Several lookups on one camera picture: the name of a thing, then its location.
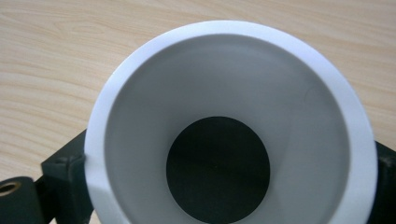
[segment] black holder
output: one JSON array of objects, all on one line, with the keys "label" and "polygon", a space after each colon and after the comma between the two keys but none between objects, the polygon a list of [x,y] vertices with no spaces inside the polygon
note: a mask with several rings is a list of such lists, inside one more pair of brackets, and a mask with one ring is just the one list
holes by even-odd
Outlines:
[{"label": "black holder", "polygon": [[[41,163],[43,175],[0,182],[0,224],[86,224],[93,211],[84,172],[85,131]],[[368,224],[396,223],[396,152],[376,142],[378,180]]]}]

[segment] dark circular hole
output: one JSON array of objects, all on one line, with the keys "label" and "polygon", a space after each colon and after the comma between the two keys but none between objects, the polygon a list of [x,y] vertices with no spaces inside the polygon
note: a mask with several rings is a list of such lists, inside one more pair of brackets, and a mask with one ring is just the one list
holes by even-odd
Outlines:
[{"label": "dark circular hole", "polygon": [[260,137],[224,117],[200,119],[177,137],[168,154],[166,178],[177,204],[210,224],[250,215],[268,189],[270,164]]},{"label": "dark circular hole", "polygon": [[2,186],[0,186],[0,196],[6,196],[15,190],[18,189],[20,186],[19,182],[8,182]]}]

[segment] wooden table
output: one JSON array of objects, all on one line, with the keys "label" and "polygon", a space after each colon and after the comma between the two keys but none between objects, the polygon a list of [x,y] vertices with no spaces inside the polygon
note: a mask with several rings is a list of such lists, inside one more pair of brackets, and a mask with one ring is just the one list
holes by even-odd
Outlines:
[{"label": "wooden table", "polygon": [[317,49],[361,98],[375,139],[396,148],[394,0],[3,0],[0,180],[40,177],[40,162],[86,128],[102,86],[135,49],[209,20],[254,21]]}]

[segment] circular opening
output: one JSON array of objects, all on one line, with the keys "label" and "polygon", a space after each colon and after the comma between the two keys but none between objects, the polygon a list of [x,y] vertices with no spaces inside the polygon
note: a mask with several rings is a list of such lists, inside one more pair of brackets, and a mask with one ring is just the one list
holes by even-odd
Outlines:
[{"label": "circular opening", "polygon": [[106,122],[105,159],[110,185],[129,219],[197,221],[180,212],[166,163],[180,132],[213,116],[245,123],[265,140],[271,160],[268,191],[244,223],[328,222],[349,166],[339,107],[304,63],[240,35],[177,43],[146,61],[124,84]]},{"label": "circular opening", "polygon": [[6,196],[20,187],[20,182],[8,182],[2,186],[0,186],[0,197]]},{"label": "circular opening", "polygon": [[180,133],[169,151],[166,177],[190,216],[210,224],[233,223],[262,202],[270,165],[264,144],[247,125],[212,117]]}]

